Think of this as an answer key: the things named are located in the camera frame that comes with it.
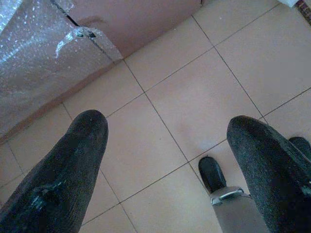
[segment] beige floor tile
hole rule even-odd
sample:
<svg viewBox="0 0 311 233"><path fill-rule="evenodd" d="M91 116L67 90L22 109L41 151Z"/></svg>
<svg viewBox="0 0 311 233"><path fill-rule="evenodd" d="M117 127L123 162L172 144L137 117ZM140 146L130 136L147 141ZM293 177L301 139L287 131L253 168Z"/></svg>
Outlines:
<svg viewBox="0 0 311 233"><path fill-rule="evenodd" d="M217 46L263 114L311 86L311 28L283 4Z"/></svg>
<svg viewBox="0 0 311 233"><path fill-rule="evenodd" d="M71 119L59 105L9 141L23 171L36 165L65 134Z"/></svg>
<svg viewBox="0 0 311 233"><path fill-rule="evenodd" d="M300 136L311 142L311 90L265 116L284 137Z"/></svg>
<svg viewBox="0 0 311 233"><path fill-rule="evenodd" d="M224 140L232 117L260 117L215 49L147 95L188 160Z"/></svg>
<svg viewBox="0 0 311 233"><path fill-rule="evenodd" d="M277 4L276 0L209 0L194 18L216 45Z"/></svg>
<svg viewBox="0 0 311 233"><path fill-rule="evenodd" d="M73 118L89 109L108 116L141 93L141 87L122 61L65 101L64 105Z"/></svg>
<svg viewBox="0 0 311 233"><path fill-rule="evenodd" d="M109 187L109 184L107 183L101 171L99 171L94 192L91 201L88 204L83 223L100 215L118 203L119 202Z"/></svg>
<svg viewBox="0 0 311 233"><path fill-rule="evenodd" d="M0 186L21 175L22 172L7 143L0 146Z"/></svg>
<svg viewBox="0 0 311 233"><path fill-rule="evenodd" d="M2 205L9 200L9 197L14 193L15 189L18 187L23 179L24 175L20 175L16 179L12 180L8 184L0 188L0 203Z"/></svg>
<svg viewBox="0 0 311 233"><path fill-rule="evenodd" d="M185 165L123 203L138 232L221 233L209 197Z"/></svg>
<svg viewBox="0 0 311 233"><path fill-rule="evenodd" d="M189 18L126 59L144 90L171 75L212 45Z"/></svg>
<svg viewBox="0 0 311 233"><path fill-rule="evenodd" d="M198 168L199 161L201 158L206 157L207 155L214 158L218 162L227 181L227 186L239 186L244 190L245 193L249 194L243 173L227 141L222 142L218 146L208 151L206 154L201 155L190 162L191 166L200 179L201 175Z"/></svg>
<svg viewBox="0 0 311 233"><path fill-rule="evenodd" d="M82 226L79 233L135 233L135 230L122 207L117 205Z"/></svg>
<svg viewBox="0 0 311 233"><path fill-rule="evenodd" d="M186 162L145 95L108 118L101 169L119 200Z"/></svg>

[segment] leg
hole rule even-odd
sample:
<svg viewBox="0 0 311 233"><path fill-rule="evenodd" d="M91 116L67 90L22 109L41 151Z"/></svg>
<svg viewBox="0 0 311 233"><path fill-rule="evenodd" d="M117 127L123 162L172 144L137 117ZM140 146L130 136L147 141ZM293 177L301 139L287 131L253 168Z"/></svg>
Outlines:
<svg viewBox="0 0 311 233"><path fill-rule="evenodd" d="M226 186L221 168L213 158L202 158L199 170L224 233L269 232L254 200L241 188Z"/></svg>

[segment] person's foot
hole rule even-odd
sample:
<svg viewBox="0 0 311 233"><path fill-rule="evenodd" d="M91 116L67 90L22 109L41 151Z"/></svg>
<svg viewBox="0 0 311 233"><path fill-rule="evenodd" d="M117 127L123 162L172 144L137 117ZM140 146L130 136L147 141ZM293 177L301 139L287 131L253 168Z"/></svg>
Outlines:
<svg viewBox="0 0 311 233"><path fill-rule="evenodd" d="M210 194L226 187L223 172L219 164L212 157L207 156L199 161L199 171L203 183Z"/></svg>
<svg viewBox="0 0 311 233"><path fill-rule="evenodd" d="M289 139L308 159L311 160L310 143L303 137L292 137Z"/></svg>

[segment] black shoe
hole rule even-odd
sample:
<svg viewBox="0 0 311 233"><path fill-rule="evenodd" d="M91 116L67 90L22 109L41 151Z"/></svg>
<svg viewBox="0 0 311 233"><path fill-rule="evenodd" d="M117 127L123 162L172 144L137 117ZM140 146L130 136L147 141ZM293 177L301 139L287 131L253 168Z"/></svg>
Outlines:
<svg viewBox="0 0 311 233"><path fill-rule="evenodd" d="M212 157L207 156L199 161L199 171L203 183L210 194L220 188L226 187L223 172L219 164Z"/></svg>
<svg viewBox="0 0 311 233"><path fill-rule="evenodd" d="M303 137L292 137L289 139L308 159L311 160L310 143Z"/></svg>

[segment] bubble wrap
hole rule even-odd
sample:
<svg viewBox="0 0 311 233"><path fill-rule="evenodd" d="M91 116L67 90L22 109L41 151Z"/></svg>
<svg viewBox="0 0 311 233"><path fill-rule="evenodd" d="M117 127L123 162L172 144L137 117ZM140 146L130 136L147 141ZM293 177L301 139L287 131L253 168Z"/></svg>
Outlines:
<svg viewBox="0 0 311 233"><path fill-rule="evenodd" d="M72 8L71 1L58 2L66 13ZM2 0L0 14L0 138L122 58L102 32L73 25L49 0Z"/></svg>

